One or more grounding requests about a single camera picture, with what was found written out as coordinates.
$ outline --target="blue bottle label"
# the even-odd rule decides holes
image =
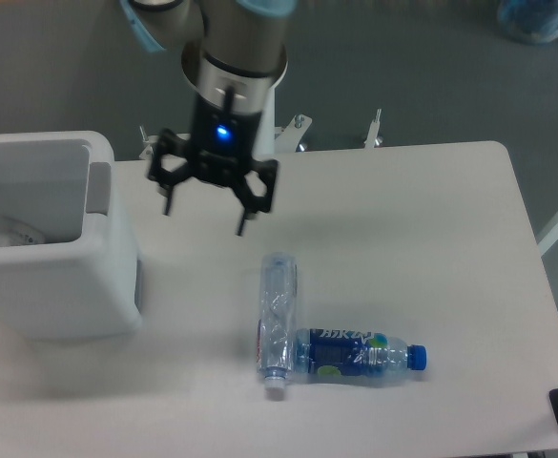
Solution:
[[[370,348],[386,348],[383,334],[336,329],[311,329],[309,373],[319,375],[366,375]]]

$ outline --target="empty plastic bottle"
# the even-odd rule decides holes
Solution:
[[[296,371],[318,375],[381,377],[426,368],[426,349],[375,332],[299,329]]]
[[[258,372],[266,389],[283,391],[294,370],[296,342],[296,260],[283,253],[264,257],[261,265],[258,324]]]

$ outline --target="white table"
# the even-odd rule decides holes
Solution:
[[[472,143],[284,155],[275,211],[191,181],[171,218],[121,163],[145,261],[144,324],[88,343],[0,324],[0,457],[433,458],[558,448],[558,315],[506,150]],[[294,254],[308,325],[425,344],[399,386],[254,370],[258,269]]]

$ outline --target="white container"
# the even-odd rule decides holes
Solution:
[[[0,321],[33,339],[79,339],[140,324],[140,262],[94,132],[0,135],[0,215],[44,244],[0,247]]]

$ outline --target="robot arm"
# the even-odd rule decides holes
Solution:
[[[175,186],[194,177],[232,189],[243,206],[241,235],[245,220],[272,208],[279,164],[253,159],[253,147],[266,95],[282,70],[282,40],[296,0],[120,1],[136,34],[148,39],[148,49],[201,38],[190,139],[164,129],[148,173],[166,195],[165,213]],[[166,155],[185,162],[166,170]],[[250,172],[266,186],[263,196],[247,184]]]

